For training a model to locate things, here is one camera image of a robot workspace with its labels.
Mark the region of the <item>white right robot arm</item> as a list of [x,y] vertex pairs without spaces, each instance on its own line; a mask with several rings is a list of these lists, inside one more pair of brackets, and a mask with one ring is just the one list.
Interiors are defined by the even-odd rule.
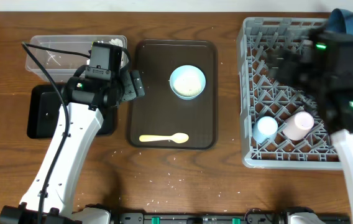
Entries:
[[267,56],[279,83],[314,98],[342,164],[353,222],[353,35],[312,29],[310,58],[287,49]]

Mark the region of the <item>white paper wrapper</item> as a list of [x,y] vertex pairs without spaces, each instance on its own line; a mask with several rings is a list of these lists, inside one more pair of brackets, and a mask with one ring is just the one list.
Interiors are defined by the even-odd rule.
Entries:
[[111,39],[109,43],[118,47],[125,47],[124,41],[122,39]]

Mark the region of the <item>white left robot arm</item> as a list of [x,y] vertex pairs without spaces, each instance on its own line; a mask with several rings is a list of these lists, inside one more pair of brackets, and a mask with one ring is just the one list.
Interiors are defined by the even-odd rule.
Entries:
[[94,205],[73,212],[76,185],[104,112],[144,95],[137,70],[95,68],[72,76],[62,90],[60,112],[42,165],[17,207],[4,206],[0,223],[110,223],[111,212]]

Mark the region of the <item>dark blue plate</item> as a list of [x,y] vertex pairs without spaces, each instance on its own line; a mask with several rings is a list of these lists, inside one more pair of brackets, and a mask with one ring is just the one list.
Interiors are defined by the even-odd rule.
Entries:
[[328,18],[326,30],[353,35],[353,12],[334,9]]

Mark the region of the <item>light blue plastic cup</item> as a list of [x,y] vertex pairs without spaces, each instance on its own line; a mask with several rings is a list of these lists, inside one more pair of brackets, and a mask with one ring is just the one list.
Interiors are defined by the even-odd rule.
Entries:
[[274,141],[277,136],[278,123],[269,116],[260,118],[252,128],[252,137],[257,144],[262,144],[265,141]]

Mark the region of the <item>light blue bowl with rice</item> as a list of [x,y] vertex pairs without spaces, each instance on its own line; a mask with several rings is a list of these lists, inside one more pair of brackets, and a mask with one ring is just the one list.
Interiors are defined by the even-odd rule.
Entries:
[[182,100],[192,100],[206,87],[206,77],[196,66],[182,65],[172,71],[169,79],[171,90]]

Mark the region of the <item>pink plastic cup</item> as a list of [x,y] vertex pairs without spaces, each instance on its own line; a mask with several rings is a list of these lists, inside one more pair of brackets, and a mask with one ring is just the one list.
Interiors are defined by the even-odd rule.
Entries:
[[298,141],[311,131],[314,126],[314,118],[309,113],[301,111],[288,118],[285,124],[282,133],[288,139]]

